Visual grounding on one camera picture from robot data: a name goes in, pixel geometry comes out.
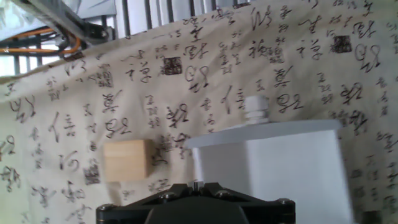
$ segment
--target metal bolt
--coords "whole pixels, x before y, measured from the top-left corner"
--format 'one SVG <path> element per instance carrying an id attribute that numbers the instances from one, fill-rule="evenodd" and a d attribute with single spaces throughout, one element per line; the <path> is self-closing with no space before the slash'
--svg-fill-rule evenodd
<path id="1" fill-rule="evenodd" d="M 112 204 L 112 203 L 108 203 L 108 204 L 104 204 L 104 205 L 99 206 L 98 209 L 101 210 L 101 211 L 107 211 L 107 210 L 112 209 L 114 207 L 117 207 L 117 205 Z"/>
<path id="2" fill-rule="evenodd" d="M 174 192 L 165 192 L 159 196 L 160 199 L 175 198 L 177 195 Z"/>
<path id="3" fill-rule="evenodd" d="M 219 190 L 216 193 L 216 197 L 219 197 L 219 198 L 227 197 L 227 196 L 230 196 L 230 195 L 231 194 L 227 190 Z"/>
<path id="4" fill-rule="evenodd" d="M 280 202 L 282 205 L 291 202 L 291 199 L 288 198 L 280 198 L 278 199 L 278 202 Z"/>

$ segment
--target wooden block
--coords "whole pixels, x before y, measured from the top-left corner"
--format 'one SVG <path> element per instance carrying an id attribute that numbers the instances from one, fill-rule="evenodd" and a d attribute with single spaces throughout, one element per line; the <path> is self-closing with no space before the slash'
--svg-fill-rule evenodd
<path id="1" fill-rule="evenodd" d="M 105 176 L 108 182 L 142 180 L 152 172 L 152 140 L 110 142 L 104 145 Z"/>

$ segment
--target white plastic container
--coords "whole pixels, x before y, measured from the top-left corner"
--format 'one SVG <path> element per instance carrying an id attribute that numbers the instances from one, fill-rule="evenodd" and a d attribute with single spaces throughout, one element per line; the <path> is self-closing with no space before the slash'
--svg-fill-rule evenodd
<path id="1" fill-rule="evenodd" d="M 267 101 L 261 96 L 246 98 L 246 108 L 254 125 L 188 140 L 198 181 L 219 182 L 261 200 L 294 200 L 296 223 L 352 224 L 336 134 L 341 124 L 336 120 L 267 123 Z"/>

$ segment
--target orange cable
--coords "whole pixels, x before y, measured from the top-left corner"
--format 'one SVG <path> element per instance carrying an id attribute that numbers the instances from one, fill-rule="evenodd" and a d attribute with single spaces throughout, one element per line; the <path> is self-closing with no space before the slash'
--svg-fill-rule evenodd
<path id="1" fill-rule="evenodd" d="M 28 31 L 28 32 L 25 32 L 25 33 L 22 33 L 22 34 L 17 34 L 17 35 L 15 35 L 15 36 L 13 36 L 13 37 L 10 37 L 10 39 L 13 39 L 13 38 L 21 38 L 21 37 L 28 37 L 28 36 L 30 36 L 30 35 L 36 35 L 36 34 L 45 34 L 45 33 L 53 32 L 53 31 L 54 31 L 54 30 L 51 29 L 51 28 L 46 28 L 46 29 L 41 29 L 41 30 L 35 30 L 35 31 Z"/>
<path id="2" fill-rule="evenodd" d="M 76 44 L 72 49 L 69 50 L 64 50 L 62 52 L 60 52 L 60 54 L 70 54 L 70 53 L 74 53 L 78 50 L 78 48 L 81 45 L 81 40 L 76 37 Z M 56 50 L 50 50 L 50 49 L 18 49 L 18 48 L 10 48 L 10 49 L 0 49 L 0 52 L 37 52 L 37 53 L 52 53 Z"/>

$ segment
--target calligraphy fabric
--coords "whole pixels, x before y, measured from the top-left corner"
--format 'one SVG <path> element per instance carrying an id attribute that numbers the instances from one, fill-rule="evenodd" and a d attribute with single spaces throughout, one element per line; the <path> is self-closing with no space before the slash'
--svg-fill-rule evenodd
<path id="1" fill-rule="evenodd" d="M 191 181 L 185 140 L 242 123 L 245 97 L 262 94 L 272 121 L 340 120 L 357 221 L 396 224 L 397 12 L 394 0 L 250 2 L 3 78 L 1 220 L 94 223 L 103 203 Z M 155 172 L 107 183 L 104 142 L 132 139 L 156 142 Z"/>

